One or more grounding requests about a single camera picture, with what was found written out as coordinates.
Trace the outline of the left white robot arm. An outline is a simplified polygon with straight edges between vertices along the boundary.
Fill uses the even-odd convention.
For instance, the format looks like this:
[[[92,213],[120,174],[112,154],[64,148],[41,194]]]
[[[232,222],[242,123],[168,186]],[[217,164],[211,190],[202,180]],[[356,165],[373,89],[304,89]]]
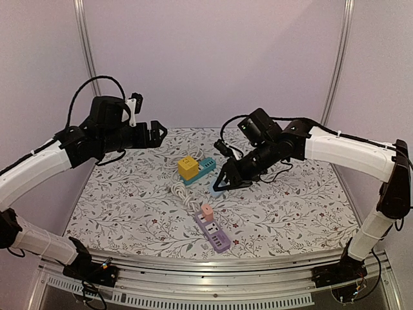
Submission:
[[[167,129],[157,120],[137,122],[143,97],[96,96],[90,113],[78,126],[67,119],[63,130],[39,148],[1,170],[1,248],[19,249],[69,265],[82,280],[91,280],[96,267],[88,249],[75,238],[50,233],[18,216],[12,204],[44,181],[74,169],[91,159],[106,165],[106,154],[117,152],[122,159],[128,149],[155,149],[166,138]]]

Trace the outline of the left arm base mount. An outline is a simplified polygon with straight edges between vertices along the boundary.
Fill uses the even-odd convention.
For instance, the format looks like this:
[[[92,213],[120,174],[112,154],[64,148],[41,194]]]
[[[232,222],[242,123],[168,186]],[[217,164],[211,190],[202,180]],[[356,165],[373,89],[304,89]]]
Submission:
[[[96,285],[115,287],[119,268],[111,263],[96,263],[90,260],[76,259],[70,265],[64,266],[63,274]]]

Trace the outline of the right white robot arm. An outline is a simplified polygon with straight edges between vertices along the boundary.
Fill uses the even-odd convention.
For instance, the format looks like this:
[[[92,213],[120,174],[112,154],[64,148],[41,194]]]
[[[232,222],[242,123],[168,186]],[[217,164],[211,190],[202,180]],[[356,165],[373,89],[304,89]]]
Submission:
[[[412,162],[405,141],[376,142],[326,128],[308,118],[269,116],[262,108],[238,116],[239,130],[253,146],[237,159],[224,139],[214,147],[227,157],[213,189],[231,191],[251,186],[271,166],[283,160],[315,160],[358,171],[382,182],[377,205],[368,214],[359,231],[351,237],[339,262],[312,271],[316,280],[335,276],[340,282],[365,275],[365,258],[376,244],[410,212]]]

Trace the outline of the teal power strip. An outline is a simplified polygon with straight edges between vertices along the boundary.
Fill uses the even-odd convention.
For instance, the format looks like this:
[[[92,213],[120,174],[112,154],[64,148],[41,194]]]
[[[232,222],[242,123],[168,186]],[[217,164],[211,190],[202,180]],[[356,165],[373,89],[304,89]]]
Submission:
[[[199,171],[198,174],[194,177],[190,178],[189,180],[184,179],[184,177],[180,177],[181,181],[185,185],[191,185],[195,181],[199,180],[200,178],[206,176],[208,173],[212,172],[216,168],[216,161],[213,158],[205,158],[204,160],[199,162]]]

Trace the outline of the purple power strip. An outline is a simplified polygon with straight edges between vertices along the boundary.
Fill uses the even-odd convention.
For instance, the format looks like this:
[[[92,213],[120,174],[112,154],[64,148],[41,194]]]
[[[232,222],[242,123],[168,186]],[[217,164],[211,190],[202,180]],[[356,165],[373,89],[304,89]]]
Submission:
[[[201,211],[195,213],[194,219],[215,252],[223,253],[230,249],[230,239],[215,220],[206,221]]]

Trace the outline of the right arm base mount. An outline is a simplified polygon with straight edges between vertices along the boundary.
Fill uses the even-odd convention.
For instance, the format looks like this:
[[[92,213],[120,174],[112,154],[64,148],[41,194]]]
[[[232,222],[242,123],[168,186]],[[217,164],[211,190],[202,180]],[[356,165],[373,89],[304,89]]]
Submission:
[[[367,269],[363,260],[355,260],[347,253],[343,253],[339,262],[314,267],[311,269],[311,273],[311,280],[319,288],[365,277]]]

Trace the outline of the pink plug adapter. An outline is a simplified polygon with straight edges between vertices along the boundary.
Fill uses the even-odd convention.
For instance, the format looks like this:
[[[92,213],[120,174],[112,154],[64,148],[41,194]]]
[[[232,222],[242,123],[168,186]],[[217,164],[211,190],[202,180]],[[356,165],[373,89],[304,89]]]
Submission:
[[[214,219],[214,212],[209,204],[204,204],[201,206],[201,213],[207,222],[211,222]]]

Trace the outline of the yellow cube socket adapter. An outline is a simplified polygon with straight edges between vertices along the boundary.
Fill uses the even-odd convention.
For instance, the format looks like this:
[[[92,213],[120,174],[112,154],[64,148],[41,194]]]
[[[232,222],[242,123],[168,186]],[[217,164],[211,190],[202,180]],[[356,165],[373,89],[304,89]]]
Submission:
[[[199,173],[199,163],[191,156],[182,158],[177,163],[179,175],[186,181],[197,176]]]

